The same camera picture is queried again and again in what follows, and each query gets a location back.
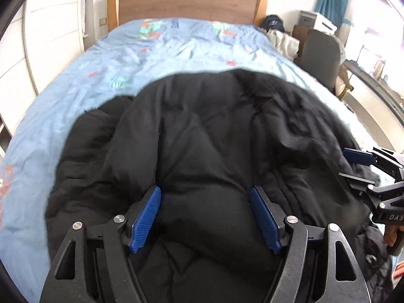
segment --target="chair backrest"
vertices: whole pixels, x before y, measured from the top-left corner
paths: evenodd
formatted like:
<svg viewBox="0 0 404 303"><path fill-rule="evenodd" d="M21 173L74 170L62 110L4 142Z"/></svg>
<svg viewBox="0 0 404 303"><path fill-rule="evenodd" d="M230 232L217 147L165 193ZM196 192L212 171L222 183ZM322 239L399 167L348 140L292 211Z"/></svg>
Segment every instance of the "chair backrest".
<svg viewBox="0 0 404 303"><path fill-rule="evenodd" d="M299 66L332 93L335 92L341 53L338 42L315 29L308 31Z"/></svg>

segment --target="bed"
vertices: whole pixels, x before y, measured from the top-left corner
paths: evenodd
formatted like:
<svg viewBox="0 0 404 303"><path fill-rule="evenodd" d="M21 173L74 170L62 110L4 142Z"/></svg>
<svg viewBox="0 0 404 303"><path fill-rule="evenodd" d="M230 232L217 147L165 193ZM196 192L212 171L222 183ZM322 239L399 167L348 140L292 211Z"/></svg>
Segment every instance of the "bed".
<svg viewBox="0 0 404 303"><path fill-rule="evenodd" d="M108 0L108 35L36 98L3 162L0 259L30 303L49 270L44 210L64 141L79 115L115 96L177 72L267 72L313 92L361 148L375 144L343 103L276 52L255 26L265 12L265 0Z"/></svg>

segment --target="hand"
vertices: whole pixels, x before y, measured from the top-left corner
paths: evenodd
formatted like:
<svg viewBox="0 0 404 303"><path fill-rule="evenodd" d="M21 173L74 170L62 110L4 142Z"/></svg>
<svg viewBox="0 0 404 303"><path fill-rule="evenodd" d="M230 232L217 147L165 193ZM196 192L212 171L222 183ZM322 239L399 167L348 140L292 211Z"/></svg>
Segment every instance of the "hand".
<svg viewBox="0 0 404 303"><path fill-rule="evenodd" d="M397 239L397 230L400 229L400 231L404 232L404 226L395 226L395 225L387 225L386 229L384 231L384 242L392 247Z"/></svg>

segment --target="light blue duvet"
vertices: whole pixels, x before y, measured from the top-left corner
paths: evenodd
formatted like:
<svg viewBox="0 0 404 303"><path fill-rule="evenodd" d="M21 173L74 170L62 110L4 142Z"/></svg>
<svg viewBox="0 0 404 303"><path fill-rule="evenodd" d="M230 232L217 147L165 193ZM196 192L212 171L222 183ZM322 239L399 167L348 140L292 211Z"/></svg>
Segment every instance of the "light blue duvet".
<svg viewBox="0 0 404 303"><path fill-rule="evenodd" d="M137 20L99 40L35 99L3 162L0 259L30 303L39 302L49 270L44 211L69 130L84 111L177 72L245 68L314 92L361 146L374 142L338 99L282 57L253 26L190 19Z"/></svg>

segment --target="wooden headboard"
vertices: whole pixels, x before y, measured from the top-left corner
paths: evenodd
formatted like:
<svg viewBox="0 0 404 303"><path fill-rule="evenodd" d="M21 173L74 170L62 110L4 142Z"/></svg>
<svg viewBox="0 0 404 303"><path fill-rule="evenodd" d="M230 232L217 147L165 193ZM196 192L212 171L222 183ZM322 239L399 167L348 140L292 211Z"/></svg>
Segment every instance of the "wooden headboard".
<svg viewBox="0 0 404 303"><path fill-rule="evenodd" d="M107 0L108 31L143 18L194 18L260 25L266 0Z"/></svg>

